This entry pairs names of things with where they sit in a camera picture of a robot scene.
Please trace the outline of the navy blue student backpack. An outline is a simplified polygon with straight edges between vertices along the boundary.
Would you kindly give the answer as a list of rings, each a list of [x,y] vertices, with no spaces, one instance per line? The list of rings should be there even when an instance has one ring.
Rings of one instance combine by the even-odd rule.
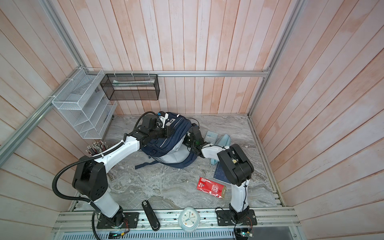
[[[185,135],[192,127],[191,121],[175,113],[166,113],[169,114],[169,118],[164,128],[168,132],[168,137],[152,140],[149,143],[140,143],[140,149],[154,161],[136,165],[136,170],[158,163],[176,169],[183,169],[190,166],[197,159],[197,155],[189,152],[184,145]],[[158,116],[158,113],[154,112],[146,112],[145,114],[156,114]]]

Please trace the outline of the navy blue notebook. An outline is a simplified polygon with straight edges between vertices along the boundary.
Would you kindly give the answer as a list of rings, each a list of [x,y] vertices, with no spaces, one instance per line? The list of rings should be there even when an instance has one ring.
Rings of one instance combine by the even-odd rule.
[[[217,163],[216,170],[214,173],[214,179],[225,184],[230,184],[230,181],[227,179],[225,172],[220,163]]]

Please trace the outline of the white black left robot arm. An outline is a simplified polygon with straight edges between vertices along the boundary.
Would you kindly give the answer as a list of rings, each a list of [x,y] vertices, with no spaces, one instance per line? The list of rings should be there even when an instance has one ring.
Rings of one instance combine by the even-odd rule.
[[[90,158],[83,157],[60,170],[52,182],[53,192],[61,199],[89,203],[114,228],[120,227],[124,221],[123,209],[108,192],[107,173],[121,160],[137,152],[150,141],[171,136],[172,130],[166,126],[168,118],[169,114],[163,111],[157,114],[154,112],[144,113],[139,117],[133,131],[128,134],[125,133],[118,144]],[[57,187],[60,176],[72,167],[77,167],[73,188],[83,197],[64,195]]]

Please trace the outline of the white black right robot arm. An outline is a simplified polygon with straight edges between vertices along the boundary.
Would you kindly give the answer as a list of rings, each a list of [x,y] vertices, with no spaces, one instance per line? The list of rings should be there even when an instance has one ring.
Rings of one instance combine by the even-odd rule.
[[[186,133],[184,144],[201,158],[215,159],[220,162],[226,178],[232,185],[232,198],[229,205],[234,223],[244,220],[250,212],[248,186],[254,166],[238,144],[217,146],[204,141],[200,128],[196,124]]]

